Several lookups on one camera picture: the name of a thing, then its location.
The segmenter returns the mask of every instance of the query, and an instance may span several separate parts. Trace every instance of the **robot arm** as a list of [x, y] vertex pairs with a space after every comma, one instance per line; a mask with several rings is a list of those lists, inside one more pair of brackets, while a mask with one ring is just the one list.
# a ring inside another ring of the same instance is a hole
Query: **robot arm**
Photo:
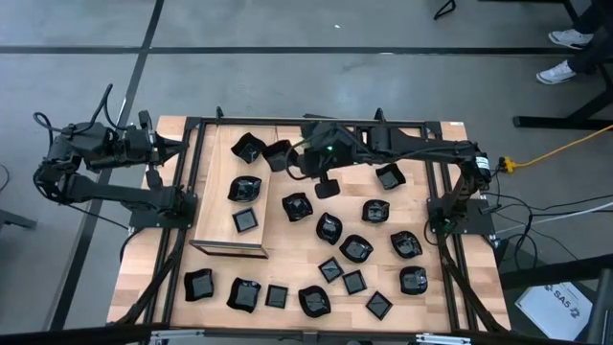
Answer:
[[461, 176], [453, 191], [437, 200], [436, 207], [431, 210], [431, 221], [437, 226], [457, 225], [465, 218], [470, 197], [488, 189], [491, 174], [487, 155], [477, 144], [468, 141], [407, 135], [397, 127], [387, 126], [380, 109], [376, 118], [379, 124], [353, 129], [330, 121], [304, 125], [301, 131], [307, 147], [293, 162], [304, 175], [301, 178], [320, 178], [315, 191], [318, 197], [326, 198], [340, 193], [338, 182], [328, 178], [330, 169], [364, 163], [387, 164], [400, 159], [456, 164]]
[[[184, 193], [175, 186], [163, 186], [155, 170], [156, 166], [163, 165], [187, 147], [153, 131], [147, 111], [139, 113], [139, 120], [140, 127], [127, 126], [122, 135], [98, 122], [63, 128], [34, 173], [36, 188], [46, 198], [64, 205], [103, 199], [120, 201], [133, 215], [149, 212], [164, 219], [191, 218], [192, 205], [185, 205]], [[81, 163], [94, 173], [102, 169], [147, 164], [149, 189], [99, 184], [79, 173]], [[139, 219], [148, 219], [148, 225], [155, 226], [163, 223], [152, 219], [157, 217]]]

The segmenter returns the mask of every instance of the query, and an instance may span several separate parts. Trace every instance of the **wooden table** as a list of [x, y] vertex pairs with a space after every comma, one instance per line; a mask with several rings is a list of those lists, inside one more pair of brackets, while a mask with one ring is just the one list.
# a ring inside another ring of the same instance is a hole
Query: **wooden table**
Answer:
[[[160, 118], [157, 130], [162, 136], [181, 140], [185, 121], [185, 117], [164, 116]], [[442, 123], [442, 128], [443, 139], [466, 139], [462, 123]], [[295, 143], [301, 139], [298, 126], [277, 126], [275, 129], [278, 140], [288, 139]], [[405, 129], [405, 131], [420, 136], [417, 129]], [[192, 133], [191, 142], [195, 141], [195, 134]], [[195, 191], [200, 200], [203, 198], [202, 193], [207, 183], [207, 171], [215, 141], [216, 126], [206, 126], [204, 147], [195, 184]], [[192, 156], [193, 145], [187, 152], [186, 169], [192, 161]], [[237, 159], [231, 152], [228, 152], [227, 157]], [[425, 164], [420, 161], [401, 160], [398, 161], [398, 165], [407, 182], [392, 191], [383, 191], [376, 179], [374, 167], [368, 165], [330, 171], [330, 178], [337, 178], [341, 185], [341, 194], [323, 200], [316, 197], [313, 190], [314, 182], [310, 179], [294, 181], [284, 172], [273, 173], [270, 177], [266, 223], [263, 229], [263, 245], [269, 255], [267, 260], [207, 256], [189, 245], [194, 229], [198, 226], [196, 220], [186, 238], [170, 325], [196, 329], [449, 332], [438, 249], [428, 245], [422, 234], [427, 217], [426, 199], [429, 197]], [[175, 166], [176, 158], [173, 158], [165, 167], [160, 168], [165, 185], [171, 184]], [[457, 167], [449, 169], [452, 183], [455, 183], [459, 169]], [[183, 174], [183, 180], [187, 183], [186, 173]], [[437, 185], [442, 195], [442, 182], [439, 181]], [[223, 191], [220, 197], [225, 198], [227, 190], [224, 188], [220, 190]], [[295, 192], [306, 193], [312, 203], [314, 214], [290, 223], [282, 208], [281, 198]], [[388, 221], [372, 225], [360, 220], [363, 203], [372, 198], [384, 199], [391, 203]], [[343, 221], [343, 235], [335, 246], [321, 241], [315, 234], [317, 220], [324, 212], [329, 212]], [[389, 237], [402, 230], [411, 231], [418, 237], [423, 255], [403, 260], [396, 254]], [[146, 229], [126, 247], [108, 314], [109, 321], [123, 316], [151, 280], [160, 234], [160, 229]], [[375, 251], [364, 264], [350, 262], [338, 249], [339, 244], [350, 234], [366, 238], [375, 247]], [[463, 236], [463, 240], [473, 289], [496, 320], [508, 328], [509, 319], [491, 248], [479, 236]], [[453, 254], [453, 246], [450, 244], [449, 247]], [[327, 284], [317, 266], [332, 256], [346, 273], [360, 269], [368, 289], [349, 296], [342, 279]], [[409, 296], [400, 293], [398, 273], [407, 265], [420, 265], [426, 268], [429, 284], [424, 294]], [[197, 302], [186, 302], [183, 286], [185, 272], [205, 267], [211, 268], [214, 272], [215, 296]], [[230, 286], [237, 277], [257, 281], [262, 286], [258, 305], [251, 314], [226, 306]], [[267, 307], [264, 304], [270, 284], [289, 288], [284, 310]], [[332, 305], [331, 314], [316, 319], [304, 315], [297, 293], [300, 288], [311, 285], [318, 285], [327, 292]], [[164, 283], [158, 294], [154, 321], [161, 319], [166, 289], [167, 284]], [[365, 304], [377, 290], [394, 304], [382, 321], [365, 308]], [[455, 291], [461, 326], [465, 328], [464, 300], [457, 286]]]

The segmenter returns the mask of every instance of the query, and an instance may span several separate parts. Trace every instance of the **gray floor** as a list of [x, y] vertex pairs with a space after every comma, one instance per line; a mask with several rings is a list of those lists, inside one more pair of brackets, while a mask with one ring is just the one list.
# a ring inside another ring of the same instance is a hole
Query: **gray floor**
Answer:
[[[438, 22], [432, 0], [175, 0], [166, 1], [154, 46], [407, 46], [549, 47], [546, 33], [570, 25], [560, 5], [459, 1]], [[0, 45], [140, 46], [152, 0], [105, 2], [0, 0]], [[577, 8], [585, 3], [577, 3]], [[0, 208], [37, 219], [34, 231], [0, 234], [0, 334], [44, 328], [79, 227], [80, 214], [42, 199], [31, 174], [46, 152], [46, 134], [32, 120], [43, 111], [57, 126], [89, 118], [107, 83], [110, 108], [122, 105], [136, 56], [0, 55], [0, 163], [11, 182]], [[132, 119], [160, 115], [299, 117], [306, 112], [371, 118], [462, 121], [491, 157], [524, 161], [586, 135], [584, 131], [516, 129], [516, 115], [562, 117], [603, 88], [598, 76], [557, 86], [534, 74], [561, 57], [207, 55], [149, 56]], [[610, 117], [606, 109], [601, 117]], [[536, 206], [608, 193], [613, 163], [603, 135], [511, 176], [503, 193]], [[144, 169], [116, 170], [112, 183], [138, 186]], [[105, 203], [104, 216], [128, 213]], [[508, 215], [524, 218], [523, 211]], [[577, 256], [610, 251], [610, 218], [588, 215], [535, 227]], [[511, 225], [496, 219], [497, 228]], [[99, 221], [67, 326], [102, 325], [119, 267], [122, 229]], [[540, 259], [569, 260], [557, 244], [535, 237]]]

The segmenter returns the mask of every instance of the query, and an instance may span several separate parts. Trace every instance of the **sneaker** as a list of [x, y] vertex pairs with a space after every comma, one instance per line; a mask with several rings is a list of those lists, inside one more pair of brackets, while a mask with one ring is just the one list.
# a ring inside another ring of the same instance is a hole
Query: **sneaker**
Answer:
[[569, 81], [572, 77], [576, 75], [577, 73], [575, 73], [570, 67], [568, 67], [568, 60], [564, 60], [564, 62], [560, 63], [556, 67], [536, 74], [536, 78], [538, 79], [538, 81], [544, 84], [554, 85], [557, 83]]
[[549, 33], [549, 39], [555, 44], [577, 50], [585, 49], [592, 38], [593, 34], [582, 34], [574, 29]]

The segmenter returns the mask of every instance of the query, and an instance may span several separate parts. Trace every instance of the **pants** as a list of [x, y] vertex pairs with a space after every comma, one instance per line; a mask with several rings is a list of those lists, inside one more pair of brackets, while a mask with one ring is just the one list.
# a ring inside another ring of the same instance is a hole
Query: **pants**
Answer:
[[[613, 7], [606, 6], [604, 9], [599, 9], [595, 5], [591, 5], [575, 23], [573, 29], [581, 34], [593, 34], [603, 24], [604, 18], [613, 23]], [[568, 59], [568, 66], [576, 73], [583, 73], [586, 70], [594, 67], [596, 64], [603, 62], [608, 56], [613, 54], [613, 36], [598, 44], [593, 44], [588, 49], [577, 53], [574, 57]]]

